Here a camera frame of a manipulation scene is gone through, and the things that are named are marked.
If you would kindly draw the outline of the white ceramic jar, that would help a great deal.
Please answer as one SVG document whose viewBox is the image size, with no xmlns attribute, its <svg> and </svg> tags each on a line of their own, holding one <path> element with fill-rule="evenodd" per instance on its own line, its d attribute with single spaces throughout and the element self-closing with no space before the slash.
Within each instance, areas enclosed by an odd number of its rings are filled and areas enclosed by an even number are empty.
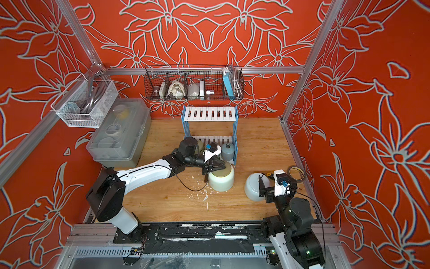
<svg viewBox="0 0 430 269">
<path fill-rule="evenodd" d="M 263 173 L 253 173 L 250 176 L 248 176 L 245 183 L 244 190 L 248 199 L 254 202 L 261 202 L 265 200 L 264 196 L 263 197 L 259 196 L 259 178 L 262 178 L 264 187 L 273 186 L 273 184 L 271 183 L 271 180 Z"/>
</svg>

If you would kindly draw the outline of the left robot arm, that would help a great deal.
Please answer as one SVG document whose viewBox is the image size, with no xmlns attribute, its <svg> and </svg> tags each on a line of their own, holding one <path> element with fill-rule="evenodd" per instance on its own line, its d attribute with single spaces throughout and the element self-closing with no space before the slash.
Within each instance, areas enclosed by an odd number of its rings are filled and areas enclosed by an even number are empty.
<svg viewBox="0 0 430 269">
<path fill-rule="evenodd" d="M 125 195 L 157 180 L 178 177 L 187 167 L 201 168 L 204 176 L 226 168 L 217 143 L 205 146 L 202 154 L 198 150 L 198 140 L 186 137 L 171 154 L 148 165 L 120 171 L 103 169 L 86 196 L 95 219 L 113 224 L 123 234 L 137 231 L 141 222 L 123 206 Z"/>
</svg>

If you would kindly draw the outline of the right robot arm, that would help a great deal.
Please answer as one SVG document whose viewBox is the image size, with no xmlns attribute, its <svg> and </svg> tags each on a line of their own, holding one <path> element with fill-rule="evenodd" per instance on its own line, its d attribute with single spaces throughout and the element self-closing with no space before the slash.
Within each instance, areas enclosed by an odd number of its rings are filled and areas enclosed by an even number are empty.
<svg viewBox="0 0 430 269">
<path fill-rule="evenodd" d="M 275 186 L 267 187 L 259 176 L 259 196 L 274 203 L 277 215 L 266 217 L 262 232 L 271 241 L 283 269 L 309 269 L 325 265 L 325 247 L 311 226 L 314 218 L 307 199 L 296 197 L 297 180 L 277 174 Z"/>
</svg>

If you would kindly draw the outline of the blue white slatted shelf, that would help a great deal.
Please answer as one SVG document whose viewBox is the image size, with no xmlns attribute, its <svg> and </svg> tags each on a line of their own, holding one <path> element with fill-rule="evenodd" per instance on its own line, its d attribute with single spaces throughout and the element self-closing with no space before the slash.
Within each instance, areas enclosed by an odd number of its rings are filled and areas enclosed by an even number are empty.
<svg viewBox="0 0 430 269">
<path fill-rule="evenodd" d="M 238 109 L 235 106 L 184 106 L 181 116 L 186 137 L 194 137 L 204 145 L 215 142 L 220 146 L 230 143 L 228 161 L 237 163 L 239 151 L 237 128 Z"/>
</svg>

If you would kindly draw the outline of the brown tape roll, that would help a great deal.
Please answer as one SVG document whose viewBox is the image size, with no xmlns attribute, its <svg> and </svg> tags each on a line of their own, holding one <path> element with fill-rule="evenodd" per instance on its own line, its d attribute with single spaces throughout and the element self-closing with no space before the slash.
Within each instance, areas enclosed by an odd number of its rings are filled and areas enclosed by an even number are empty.
<svg viewBox="0 0 430 269">
<path fill-rule="evenodd" d="M 295 182 L 301 183 L 306 179 L 306 172 L 298 166 L 290 166 L 287 169 L 287 175 Z"/>
</svg>

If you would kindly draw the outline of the grey-blue small canister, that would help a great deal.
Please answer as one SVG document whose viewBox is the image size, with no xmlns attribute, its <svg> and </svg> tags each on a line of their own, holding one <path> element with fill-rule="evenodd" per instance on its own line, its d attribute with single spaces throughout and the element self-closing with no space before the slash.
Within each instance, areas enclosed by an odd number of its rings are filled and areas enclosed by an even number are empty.
<svg viewBox="0 0 430 269">
<path fill-rule="evenodd" d="M 231 161 L 235 156 L 235 146 L 232 143 L 224 143 L 221 146 L 221 157 L 224 161 Z"/>
</svg>

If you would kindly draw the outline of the plastic wrapped white item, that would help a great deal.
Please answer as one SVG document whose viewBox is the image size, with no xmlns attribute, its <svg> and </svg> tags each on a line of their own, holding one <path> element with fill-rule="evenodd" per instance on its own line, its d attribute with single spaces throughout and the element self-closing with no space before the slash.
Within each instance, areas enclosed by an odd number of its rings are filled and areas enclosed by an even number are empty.
<svg viewBox="0 0 430 269">
<path fill-rule="evenodd" d="M 192 83 L 188 86 L 188 100 L 196 100 L 199 97 L 199 84 Z"/>
</svg>

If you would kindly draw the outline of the white box in basket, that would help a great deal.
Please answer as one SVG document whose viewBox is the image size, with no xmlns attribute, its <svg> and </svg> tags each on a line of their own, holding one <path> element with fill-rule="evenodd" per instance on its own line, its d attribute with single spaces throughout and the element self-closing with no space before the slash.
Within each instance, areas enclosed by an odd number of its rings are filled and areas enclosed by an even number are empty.
<svg viewBox="0 0 430 269">
<path fill-rule="evenodd" d="M 203 80 L 199 81 L 199 97 L 200 97 L 200 100 L 202 100 L 202 101 L 205 100 L 204 81 Z"/>
</svg>

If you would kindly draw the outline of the beige felt cloth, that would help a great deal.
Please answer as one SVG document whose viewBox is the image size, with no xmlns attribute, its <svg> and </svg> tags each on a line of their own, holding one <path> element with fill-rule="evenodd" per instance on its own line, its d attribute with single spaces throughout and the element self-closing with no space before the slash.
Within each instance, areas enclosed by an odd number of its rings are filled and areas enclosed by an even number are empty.
<svg viewBox="0 0 430 269">
<path fill-rule="evenodd" d="M 173 81 L 169 86 L 167 96 L 174 98 L 184 98 L 186 96 L 184 84 L 178 80 Z"/>
</svg>

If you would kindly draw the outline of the clear plastic storage box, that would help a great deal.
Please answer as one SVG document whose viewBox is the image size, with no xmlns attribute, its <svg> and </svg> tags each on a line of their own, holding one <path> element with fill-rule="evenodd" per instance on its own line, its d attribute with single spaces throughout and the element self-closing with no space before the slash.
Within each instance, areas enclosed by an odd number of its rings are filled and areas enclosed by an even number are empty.
<svg viewBox="0 0 430 269">
<path fill-rule="evenodd" d="M 108 168 L 134 168 L 145 145 L 150 109 L 143 99 L 117 99 L 86 145 L 93 160 Z"/>
</svg>

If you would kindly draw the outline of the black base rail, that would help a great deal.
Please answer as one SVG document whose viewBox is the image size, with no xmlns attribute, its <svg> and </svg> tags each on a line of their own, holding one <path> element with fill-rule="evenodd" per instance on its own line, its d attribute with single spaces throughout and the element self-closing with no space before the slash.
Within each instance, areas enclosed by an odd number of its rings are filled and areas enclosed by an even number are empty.
<svg viewBox="0 0 430 269">
<path fill-rule="evenodd" d="M 245 241 L 251 244 L 269 242 L 262 230 L 262 221 L 198 221 L 172 223 L 144 223 L 131 234 L 117 229 L 113 243 L 150 243 L 161 241 Z"/>
</svg>

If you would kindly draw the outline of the clear wall bin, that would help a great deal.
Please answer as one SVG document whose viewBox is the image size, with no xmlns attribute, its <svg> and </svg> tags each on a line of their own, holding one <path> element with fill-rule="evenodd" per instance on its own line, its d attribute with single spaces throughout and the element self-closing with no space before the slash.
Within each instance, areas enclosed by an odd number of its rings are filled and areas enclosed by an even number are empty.
<svg viewBox="0 0 430 269">
<path fill-rule="evenodd" d="M 99 128 L 117 97 L 112 80 L 81 75 L 56 97 L 51 108 L 68 127 Z"/>
</svg>

